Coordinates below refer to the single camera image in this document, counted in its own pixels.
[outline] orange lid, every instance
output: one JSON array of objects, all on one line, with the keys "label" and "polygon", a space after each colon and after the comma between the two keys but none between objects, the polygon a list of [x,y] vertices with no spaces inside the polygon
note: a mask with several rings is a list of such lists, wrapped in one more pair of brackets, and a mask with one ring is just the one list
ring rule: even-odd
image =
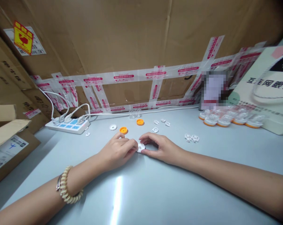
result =
[{"label": "orange lid", "polygon": [[138,120],[136,121],[136,124],[139,125],[139,126],[142,126],[142,125],[144,125],[145,123],[144,123],[144,121],[143,121],[142,119],[138,119]]},{"label": "orange lid", "polygon": [[120,132],[123,133],[123,134],[127,134],[128,133],[127,127],[121,127]]}]

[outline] power strip switch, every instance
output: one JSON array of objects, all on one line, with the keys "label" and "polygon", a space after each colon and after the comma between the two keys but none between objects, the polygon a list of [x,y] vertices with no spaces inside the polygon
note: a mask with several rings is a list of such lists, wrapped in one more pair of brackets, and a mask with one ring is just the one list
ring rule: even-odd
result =
[{"label": "power strip switch", "polygon": [[82,134],[86,128],[89,127],[89,121],[84,121],[82,124],[77,124],[77,119],[72,119],[68,123],[60,123],[58,126],[55,126],[53,121],[48,122],[45,126],[50,130],[58,130],[67,133],[74,133],[74,134]]}]

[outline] bracelet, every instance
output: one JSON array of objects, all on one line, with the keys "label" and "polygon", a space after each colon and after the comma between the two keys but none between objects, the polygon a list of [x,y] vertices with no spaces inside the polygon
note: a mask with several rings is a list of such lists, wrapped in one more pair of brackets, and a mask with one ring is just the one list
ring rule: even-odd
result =
[{"label": "bracelet", "polygon": [[60,196],[62,197],[62,199],[67,203],[67,204],[74,204],[77,201],[80,200],[80,198],[83,195],[83,189],[76,195],[74,196],[70,196],[67,193],[67,188],[66,188],[66,181],[67,181],[67,175],[69,173],[69,170],[72,168],[73,166],[68,166],[67,168],[65,168],[63,174],[61,174],[58,178],[57,181],[57,186],[56,186],[56,191],[60,191]]}]

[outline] label sticker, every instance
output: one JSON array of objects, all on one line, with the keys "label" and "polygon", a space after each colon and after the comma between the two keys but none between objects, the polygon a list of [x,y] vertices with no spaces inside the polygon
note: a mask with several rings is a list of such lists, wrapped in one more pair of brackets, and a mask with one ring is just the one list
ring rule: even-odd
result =
[{"label": "label sticker", "polygon": [[35,110],[29,111],[29,112],[23,112],[23,114],[25,114],[29,119],[33,118],[38,113],[41,113],[40,109],[35,109]]},{"label": "label sticker", "polygon": [[13,135],[9,140],[2,144],[0,146],[0,168],[28,144],[28,142],[17,135]]},{"label": "label sticker", "polygon": [[14,22],[14,44],[31,55],[34,34],[19,22]]},{"label": "label sticker", "polygon": [[[33,34],[33,42],[32,42],[32,51],[31,51],[31,55],[40,55],[40,54],[46,54],[44,48],[42,47],[38,37],[36,36],[34,30],[32,29],[32,27],[25,27],[27,30],[29,30],[32,34]],[[11,42],[14,43],[14,29],[10,28],[10,29],[4,29],[4,32],[6,33],[6,35],[10,38]],[[24,50],[22,50],[21,48],[15,46],[17,48],[17,50],[19,51],[19,53],[22,56],[28,56],[29,54],[27,54]]]}]

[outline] forearm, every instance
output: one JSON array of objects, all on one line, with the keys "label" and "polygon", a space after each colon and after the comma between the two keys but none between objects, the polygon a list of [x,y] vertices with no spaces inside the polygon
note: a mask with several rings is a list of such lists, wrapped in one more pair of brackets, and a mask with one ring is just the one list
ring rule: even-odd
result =
[{"label": "forearm", "polygon": [[179,166],[283,221],[282,175],[192,152],[184,153]]},{"label": "forearm", "polygon": [[[102,172],[104,168],[97,155],[71,168],[67,177],[68,193],[75,195]],[[56,191],[57,180],[58,177],[50,180],[2,210],[0,224],[45,224],[48,222],[65,205],[60,192]]]}]

